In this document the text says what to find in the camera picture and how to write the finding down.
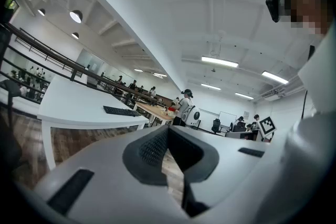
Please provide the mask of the distant group of people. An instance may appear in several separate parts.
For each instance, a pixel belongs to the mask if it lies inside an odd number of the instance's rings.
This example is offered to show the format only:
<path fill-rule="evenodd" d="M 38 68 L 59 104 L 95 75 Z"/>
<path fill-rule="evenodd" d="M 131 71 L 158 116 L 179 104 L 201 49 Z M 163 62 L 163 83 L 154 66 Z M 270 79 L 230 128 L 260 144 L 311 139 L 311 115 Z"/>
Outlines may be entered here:
<path fill-rule="evenodd" d="M 13 69 L 9 73 L 10 77 L 19 81 L 19 86 L 23 90 L 23 96 L 41 103 L 50 83 L 45 79 L 43 69 L 31 66 L 29 70 Z"/>
<path fill-rule="evenodd" d="M 122 80 L 122 78 L 123 78 L 122 75 L 120 75 L 116 83 L 121 84 L 123 87 L 126 87 L 130 89 L 131 91 L 134 91 L 138 94 L 146 95 L 146 96 L 149 96 L 149 98 L 153 98 L 156 100 L 158 99 L 156 97 L 156 87 L 155 86 L 153 86 L 149 91 L 147 91 L 144 89 L 144 86 L 138 87 L 137 81 L 135 79 L 133 79 L 129 84 L 127 84 L 126 82 Z M 117 87 L 113 89 L 112 93 L 115 94 L 117 98 L 119 98 L 119 100 L 125 103 L 126 105 L 131 105 L 135 101 L 139 101 L 139 100 L 144 101 L 144 102 L 149 102 L 147 98 L 143 98 L 139 96 L 138 94 L 133 94 L 132 92 L 131 93 L 126 92 Z"/>

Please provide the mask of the black keyboard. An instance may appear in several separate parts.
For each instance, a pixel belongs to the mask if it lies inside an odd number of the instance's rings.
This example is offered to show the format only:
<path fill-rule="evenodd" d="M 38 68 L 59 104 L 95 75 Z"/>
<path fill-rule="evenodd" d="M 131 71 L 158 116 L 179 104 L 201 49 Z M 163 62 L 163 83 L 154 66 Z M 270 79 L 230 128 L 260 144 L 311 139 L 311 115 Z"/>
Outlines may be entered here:
<path fill-rule="evenodd" d="M 130 110 L 130 109 L 120 109 L 120 108 L 114 108 L 110 106 L 103 106 L 103 109 L 105 113 L 107 114 L 112 114 L 112 115 L 123 115 L 123 116 L 141 116 L 141 114 L 135 110 Z"/>

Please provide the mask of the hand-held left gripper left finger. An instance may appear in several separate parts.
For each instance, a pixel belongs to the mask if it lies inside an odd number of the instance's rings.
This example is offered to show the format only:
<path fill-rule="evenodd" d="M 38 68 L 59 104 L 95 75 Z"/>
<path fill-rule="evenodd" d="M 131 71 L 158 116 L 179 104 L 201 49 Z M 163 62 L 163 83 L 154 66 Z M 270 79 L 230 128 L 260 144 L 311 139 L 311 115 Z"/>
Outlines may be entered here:
<path fill-rule="evenodd" d="M 146 128 L 94 142 L 48 172 L 34 192 L 45 202 L 79 169 L 93 172 L 67 218 L 80 224 L 184 224 L 189 216 L 166 186 L 145 185 L 125 167 L 126 146 L 157 130 Z"/>

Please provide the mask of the white board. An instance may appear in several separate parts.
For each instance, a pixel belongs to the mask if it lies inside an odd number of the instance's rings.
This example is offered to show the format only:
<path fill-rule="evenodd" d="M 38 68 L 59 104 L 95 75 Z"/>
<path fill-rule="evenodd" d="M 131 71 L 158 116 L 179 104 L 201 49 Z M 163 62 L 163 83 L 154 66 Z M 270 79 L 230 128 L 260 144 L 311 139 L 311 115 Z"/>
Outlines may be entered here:
<path fill-rule="evenodd" d="M 220 111 L 218 119 L 220 120 L 220 124 L 223 126 L 230 126 L 231 123 L 234 123 L 236 121 L 237 116 Z"/>

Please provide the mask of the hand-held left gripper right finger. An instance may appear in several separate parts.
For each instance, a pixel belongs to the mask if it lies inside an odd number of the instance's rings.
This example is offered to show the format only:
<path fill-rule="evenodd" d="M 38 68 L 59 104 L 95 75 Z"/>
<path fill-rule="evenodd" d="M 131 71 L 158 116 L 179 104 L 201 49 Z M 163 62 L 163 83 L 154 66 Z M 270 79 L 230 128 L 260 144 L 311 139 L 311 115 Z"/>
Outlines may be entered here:
<path fill-rule="evenodd" d="M 169 127 L 197 218 L 286 218 L 285 138 L 270 144 Z"/>

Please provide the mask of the white round backpack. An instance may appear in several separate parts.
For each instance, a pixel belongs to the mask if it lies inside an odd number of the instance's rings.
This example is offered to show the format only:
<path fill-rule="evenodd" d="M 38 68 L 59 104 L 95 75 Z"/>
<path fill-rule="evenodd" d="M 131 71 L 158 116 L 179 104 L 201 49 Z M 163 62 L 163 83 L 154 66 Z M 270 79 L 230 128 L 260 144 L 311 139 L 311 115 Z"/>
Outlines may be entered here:
<path fill-rule="evenodd" d="M 201 120 L 199 108 L 197 108 L 196 106 L 192 106 L 187 114 L 187 118 L 185 121 L 186 125 L 194 129 L 198 129 L 200 121 Z"/>

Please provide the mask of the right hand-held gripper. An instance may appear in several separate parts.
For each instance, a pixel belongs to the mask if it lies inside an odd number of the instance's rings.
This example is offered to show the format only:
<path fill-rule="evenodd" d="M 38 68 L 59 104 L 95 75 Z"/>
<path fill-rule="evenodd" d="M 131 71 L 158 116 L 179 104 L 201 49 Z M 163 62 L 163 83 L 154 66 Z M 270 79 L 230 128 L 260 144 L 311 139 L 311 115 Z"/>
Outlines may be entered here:
<path fill-rule="evenodd" d="M 257 121 L 259 127 L 259 133 L 261 136 L 261 140 L 263 142 L 270 142 L 275 131 L 277 130 L 272 118 L 270 116 Z"/>

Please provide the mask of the cream printed t-shirt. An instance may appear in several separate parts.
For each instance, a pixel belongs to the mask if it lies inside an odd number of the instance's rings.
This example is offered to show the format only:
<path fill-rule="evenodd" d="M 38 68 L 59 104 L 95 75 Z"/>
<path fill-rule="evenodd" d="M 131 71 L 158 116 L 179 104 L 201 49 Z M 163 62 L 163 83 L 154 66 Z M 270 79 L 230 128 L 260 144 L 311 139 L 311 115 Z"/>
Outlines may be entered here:
<path fill-rule="evenodd" d="M 318 112 L 336 111 L 336 23 L 332 23 L 298 76 Z"/>

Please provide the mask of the black office chair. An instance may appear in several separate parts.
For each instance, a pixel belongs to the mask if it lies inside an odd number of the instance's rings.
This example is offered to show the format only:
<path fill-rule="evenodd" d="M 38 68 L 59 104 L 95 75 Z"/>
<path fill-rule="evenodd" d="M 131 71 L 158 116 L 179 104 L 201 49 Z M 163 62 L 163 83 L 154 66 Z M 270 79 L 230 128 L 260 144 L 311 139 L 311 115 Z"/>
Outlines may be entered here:
<path fill-rule="evenodd" d="M 221 123 L 220 123 L 220 120 L 219 120 L 219 119 L 215 119 L 215 120 L 213 121 L 213 126 L 212 126 L 211 130 L 212 130 L 212 132 L 213 132 L 215 135 L 220 135 L 220 133 L 221 133 L 221 129 L 222 129 L 222 127 L 221 127 L 220 124 L 221 124 Z"/>

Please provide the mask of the wood-topped black railing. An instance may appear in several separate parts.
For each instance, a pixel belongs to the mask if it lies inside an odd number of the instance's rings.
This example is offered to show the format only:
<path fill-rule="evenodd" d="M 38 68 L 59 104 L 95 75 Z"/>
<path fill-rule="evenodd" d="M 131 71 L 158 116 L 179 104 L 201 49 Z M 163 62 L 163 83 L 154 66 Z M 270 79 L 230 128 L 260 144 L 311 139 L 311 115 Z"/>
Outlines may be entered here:
<path fill-rule="evenodd" d="M 115 98 L 117 98 L 117 96 L 112 93 L 115 87 L 126 92 L 138 94 L 126 87 L 123 87 L 121 84 L 112 81 L 104 75 L 99 76 L 89 70 L 86 70 L 83 65 L 76 63 L 75 61 L 53 50 L 22 28 L 18 29 L 10 23 L 3 23 L 0 24 L 0 30 L 4 30 L 6 34 L 9 34 L 9 42 L 8 45 L 6 45 L 6 48 L 18 56 L 32 62 L 34 68 L 39 67 L 40 69 L 43 69 L 45 79 L 49 83 L 51 83 L 51 75 L 58 75 L 88 88 L 110 94 Z M 24 67 L 22 64 L 14 63 L 14 61 L 10 60 L 8 57 L 4 57 L 3 61 L 15 69 L 30 69 L 30 67 Z M 141 102 L 149 105 L 155 104 L 159 108 L 167 110 L 167 106 L 165 104 L 157 103 L 156 99 L 149 98 L 149 96 L 142 94 L 138 95 L 143 98 L 147 98 L 149 102 L 139 100 L 126 106 L 134 108 L 136 102 Z"/>

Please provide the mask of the large glass window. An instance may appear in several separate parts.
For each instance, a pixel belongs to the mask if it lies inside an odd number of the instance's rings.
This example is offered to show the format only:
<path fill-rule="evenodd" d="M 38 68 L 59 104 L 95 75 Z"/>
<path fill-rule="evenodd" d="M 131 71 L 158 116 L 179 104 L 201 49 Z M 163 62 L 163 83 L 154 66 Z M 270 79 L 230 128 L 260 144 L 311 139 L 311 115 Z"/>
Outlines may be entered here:
<path fill-rule="evenodd" d="M 8 17 L 12 17 L 18 8 L 19 5 L 16 0 L 6 0 L 4 4 L 4 13 Z"/>

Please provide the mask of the long wooden table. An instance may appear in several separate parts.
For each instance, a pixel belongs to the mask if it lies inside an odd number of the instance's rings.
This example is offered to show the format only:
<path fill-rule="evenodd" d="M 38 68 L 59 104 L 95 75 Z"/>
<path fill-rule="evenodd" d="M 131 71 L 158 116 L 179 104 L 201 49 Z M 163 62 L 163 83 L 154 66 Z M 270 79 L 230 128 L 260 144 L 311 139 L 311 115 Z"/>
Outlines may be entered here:
<path fill-rule="evenodd" d="M 141 102 L 136 102 L 133 109 L 135 111 L 144 111 L 150 115 L 148 127 L 152 127 L 154 124 L 156 126 L 166 124 L 170 125 L 175 118 L 175 114 L 169 115 L 164 108 L 159 108 L 158 106 L 152 106 Z"/>

